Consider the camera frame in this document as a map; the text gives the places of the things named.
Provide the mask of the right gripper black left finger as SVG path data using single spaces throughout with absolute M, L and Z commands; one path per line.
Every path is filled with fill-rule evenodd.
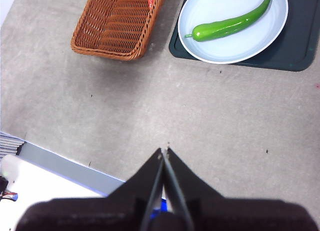
M 146 230 L 161 199 L 163 154 L 158 148 L 141 168 L 106 197 L 55 198 L 31 205 L 18 231 Z

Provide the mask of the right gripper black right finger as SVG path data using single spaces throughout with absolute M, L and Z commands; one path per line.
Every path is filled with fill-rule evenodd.
M 171 149 L 163 155 L 165 189 L 188 231 L 317 231 L 301 205 L 280 199 L 225 197 Z

